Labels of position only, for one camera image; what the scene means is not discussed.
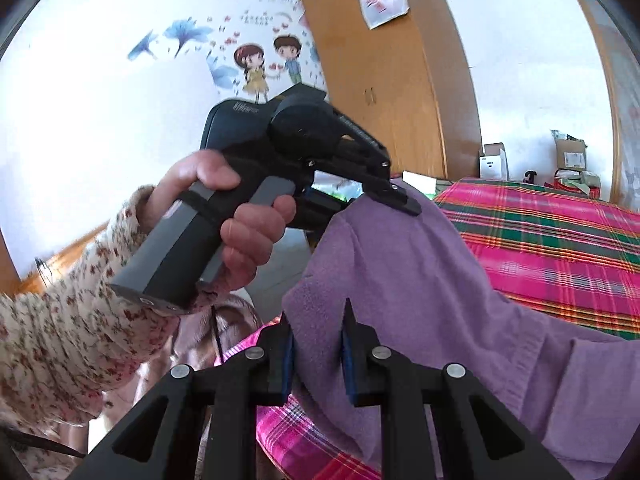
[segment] purple cloth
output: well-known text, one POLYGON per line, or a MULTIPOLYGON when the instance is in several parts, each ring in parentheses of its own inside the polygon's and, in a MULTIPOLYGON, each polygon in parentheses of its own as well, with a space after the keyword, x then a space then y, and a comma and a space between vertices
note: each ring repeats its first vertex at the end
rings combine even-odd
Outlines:
POLYGON ((345 298, 382 344, 416 363, 468 367, 575 478, 602 478, 640 424, 640 341, 507 300, 438 207, 417 218, 362 197, 336 215, 283 307, 296 396, 336 446, 380 468, 380 412, 353 408, 340 368, 345 298))

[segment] white box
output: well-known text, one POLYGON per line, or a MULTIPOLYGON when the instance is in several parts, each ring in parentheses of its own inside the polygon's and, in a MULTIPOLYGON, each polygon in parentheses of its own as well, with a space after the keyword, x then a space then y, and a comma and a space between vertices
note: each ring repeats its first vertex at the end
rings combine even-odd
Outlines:
POLYGON ((507 153, 504 151, 503 143, 486 144, 484 152, 480 152, 480 178, 509 179, 507 153))

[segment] pink plaid fabric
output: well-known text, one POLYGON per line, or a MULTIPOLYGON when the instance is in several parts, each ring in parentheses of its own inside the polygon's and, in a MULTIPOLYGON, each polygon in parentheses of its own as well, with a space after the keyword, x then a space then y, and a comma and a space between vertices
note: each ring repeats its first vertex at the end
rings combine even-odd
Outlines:
POLYGON ((518 182, 463 179, 443 213, 508 298, 626 339, 640 337, 640 215, 518 182))
MULTIPOLYGON (((265 326, 279 322, 280 318, 277 317, 265 326)), ((262 328, 225 352, 225 360, 255 346, 262 328)), ((256 437, 264 452, 287 479, 380 478, 380 473, 333 446, 306 417, 294 396, 290 396, 282 408, 258 407, 256 437)))

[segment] cardboard box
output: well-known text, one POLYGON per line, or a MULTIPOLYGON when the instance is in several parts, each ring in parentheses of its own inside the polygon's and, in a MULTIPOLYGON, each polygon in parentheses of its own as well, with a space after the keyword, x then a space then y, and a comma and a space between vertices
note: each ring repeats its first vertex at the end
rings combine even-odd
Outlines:
POLYGON ((484 151, 480 152, 480 178, 509 179, 509 165, 503 143, 484 145, 484 151))
POLYGON ((545 187, 600 198, 600 177, 589 171, 557 170, 553 184, 545 184, 545 187))
POLYGON ((587 145, 583 140, 556 139, 556 158, 559 170, 586 170, 587 145))

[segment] wooden wardrobe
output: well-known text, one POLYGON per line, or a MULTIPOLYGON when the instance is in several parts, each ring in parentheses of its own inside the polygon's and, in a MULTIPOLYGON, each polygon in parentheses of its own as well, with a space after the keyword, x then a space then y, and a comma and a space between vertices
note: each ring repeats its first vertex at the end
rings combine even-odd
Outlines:
POLYGON ((2 238, 2 231, 0 231, 0 295, 6 294, 13 297, 19 285, 20 277, 15 271, 11 255, 6 248, 4 238, 2 238))
POLYGON ((302 0, 332 104, 389 150, 392 171, 479 176, 478 106, 446 0, 373 30, 359 0, 302 0))

